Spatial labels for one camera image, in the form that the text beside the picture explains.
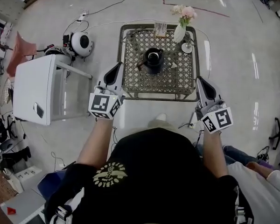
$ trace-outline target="small white card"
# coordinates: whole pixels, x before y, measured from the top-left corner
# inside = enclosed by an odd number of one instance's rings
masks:
[[[155,34],[154,34],[155,36],[166,37],[166,33],[167,33],[166,23],[155,22],[154,29],[155,29]]]
[[[209,112],[201,119],[210,133],[217,132],[233,125],[230,107]]]

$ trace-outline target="power strip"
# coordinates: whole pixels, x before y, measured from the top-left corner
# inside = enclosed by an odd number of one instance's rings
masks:
[[[79,17],[79,19],[78,19],[79,21],[77,21],[77,23],[81,23],[81,21],[85,20],[85,18],[86,18],[85,15],[87,15],[86,12],[82,13],[81,16]]]

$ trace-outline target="white tile floor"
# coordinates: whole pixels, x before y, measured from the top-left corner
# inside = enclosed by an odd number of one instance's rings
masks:
[[[35,42],[38,48],[52,43],[61,44],[64,30],[83,9],[92,13],[119,1],[38,0],[23,13],[8,45],[14,45],[16,31],[25,40]],[[198,8],[198,18],[192,25],[209,37],[210,79],[221,88],[234,118],[234,126],[222,132],[222,142],[256,155],[269,144],[268,136],[274,125],[274,117],[280,117],[280,20],[259,0],[165,0],[165,3]],[[171,7],[164,5],[162,0],[126,0],[89,16],[87,20],[90,26],[147,18],[176,21],[178,18],[169,11]],[[94,50],[85,63],[80,60],[74,66],[91,73],[93,82],[102,71],[115,65],[122,25],[114,23],[90,30],[95,42]],[[208,51],[204,46],[207,37],[199,30],[201,74],[207,77]],[[9,52],[5,63],[8,63],[10,56]],[[122,138],[128,129],[146,126],[160,112],[166,113],[168,121],[178,127],[189,121],[194,108],[194,103],[125,101],[114,121],[118,128],[117,138]],[[8,104],[2,107],[2,113],[10,109]],[[31,164],[48,172],[53,171],[51,151],[62,157],[66,164],[73,162],[93,125],[92,117],[57,121],[48,127],[24,122],[28,138],[21,145],[30,146],[33,156]],[[182,128],[181,133],[191,141],[195,141],[198,136],[188,128]],[[271,163],[276,154],[277,151],[270,153]]]

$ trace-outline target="hand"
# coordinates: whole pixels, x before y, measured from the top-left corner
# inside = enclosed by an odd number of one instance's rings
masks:
[[[273,172],[272,169],[261,166],[256,162],[249,162],[247,163],[246,167],[253,170],[256,173],[259,173],[265,179],[270,175],[271,172]]]

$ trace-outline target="metal table frame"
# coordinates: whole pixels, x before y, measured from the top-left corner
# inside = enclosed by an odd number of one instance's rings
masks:
[[[177,25],[167,25],[167,30],[175,30]],[[120,29],[120,35],[119,35],[119,46],[118,46],[118,54],[117,54],[117,62],[122,61],[122,49],[123,49],[123,43],[125,39],[125,31],[130,29],[139,29],[139,30],[145,30],[145,29],[154,29],[154,24],[129,24],[129,25],[124,25]],[[196,63],[196,77],[200,75],[200,68],[199,68],[199,54],[198,54],[198,45],[197,45],[197,36],[196,36],[196,31],[193,27],[186,27],[186,31],[189,31],[193,34],[194,40],[192,42],[193,46],[193,52],[195,52],[195,63]],[[124,78],[125,78],[125,72],[126,69],[124,69],[124,75],[123,75],[123,83],[124,83]],[[129,96],[131,97],[126,97],[125,99],[127,100],[159,100],[159,101],[179,101],[179,102],[197,102],[198,99],[197,97],[194,100],[189,100],[186,99],[189,95],[185,96],[184,99],[177,99],[175,95],[175,99],[169,99],[169,98],[139,98],[139,97],[133,97],[129,92],[126,92]]]

